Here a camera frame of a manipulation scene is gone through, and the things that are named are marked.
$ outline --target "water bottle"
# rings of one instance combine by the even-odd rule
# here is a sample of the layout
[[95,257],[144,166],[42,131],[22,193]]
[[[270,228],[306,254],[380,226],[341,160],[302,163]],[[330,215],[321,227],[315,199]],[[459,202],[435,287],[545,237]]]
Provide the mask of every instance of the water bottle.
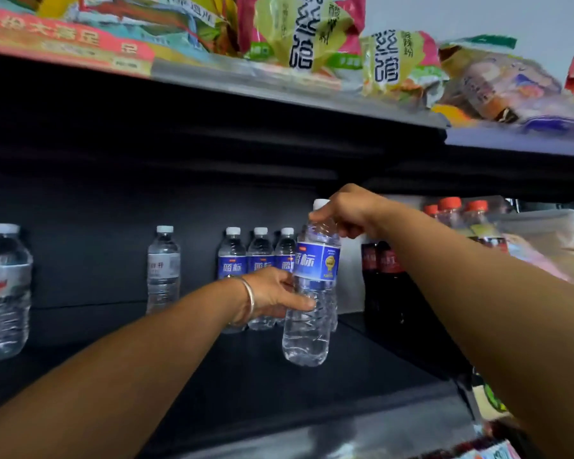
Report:
[[[255,272],[263,267],[273,266],[272,245],[268,239],[267,227],[255,227],[253,229],[255,238],[247,250],[247,266],[249,272]],[[249,321],[251,330],[268,330],[274,326],[274,317],[260,316]]]
[[[274,267],[293,272],[293,262],[296,254],[296,237],[293,227],[283,227],[281,238],[274,248]],[[276,319],[276,323],[283,327],[285,319]]]
[[[219,245],[217,258],[217,278],[228,275],[244,275],[247,273],[247,251],[240,241],[240,227],[228,227],[225,229],[225,238]],[[246,328],[226,327],[222,333],[237,333]]]
[[[314,200],[317,210],[329,200]],[[312,311],[287,310],[283,330],[283,354],[298,365],[322,364],[329,351],[334,288],[340,257],[340,238],[336,223],[328,219],[309,224],[298,239],[294,264],[296,292],[310,296]]]
[[147,255],[147,314],[153,314],[179,300],[180,248],[174,243],[171,225],[158,225]]
[[0,224],[0,359],[19,354],[27,341],[32,263],[19,226]]

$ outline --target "bottle cap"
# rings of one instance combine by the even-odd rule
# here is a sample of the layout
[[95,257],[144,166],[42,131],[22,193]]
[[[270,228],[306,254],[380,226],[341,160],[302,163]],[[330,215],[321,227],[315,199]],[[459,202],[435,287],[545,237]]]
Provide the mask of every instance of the bottle cap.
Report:
[[447,209],[459,209],[460,207],[461,198],[458,196],[450,196],[438,201],[438,208],[440,211],[446,211]]
[[317,198],[313,203],[313,211],[323,208],[327,203],[329,203],[329,200],[325,200],[324,198]]
[[19,226],[17,224],[0,224],[0,234],[18,234]]
[[423,207],[423,212],[426,213],[428,216],[436,215],[438,214],[438,205],[428,204],[427,206]]
[[466,211],[484,211],[487,212],[489,209],[489,203],[487,200],[475,200],[470,201],[466,205]]

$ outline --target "silver bangle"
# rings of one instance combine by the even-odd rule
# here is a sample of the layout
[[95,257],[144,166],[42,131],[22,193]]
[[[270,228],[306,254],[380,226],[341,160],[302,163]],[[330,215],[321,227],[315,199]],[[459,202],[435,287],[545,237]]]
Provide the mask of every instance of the silver bangle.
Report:
[[226,278],[237,278],[238,280],[240,280],[245,285],[245,288],[247,289],[247,294],[249,295],[250,307],[249,307],[248,314],[246,314],[241,319],[241,322],[230,322],[230,324],[228,324],[232,327],[242,327],[247,322],[249,322],[249,319],[253,315],[253,310],[255,309],[255,296],[253,295],[253,289],[251,288],[251,285],[249,285],[248,282],[244,278],[242,278],[240,275],[230,274],[230,275],[227,275]]

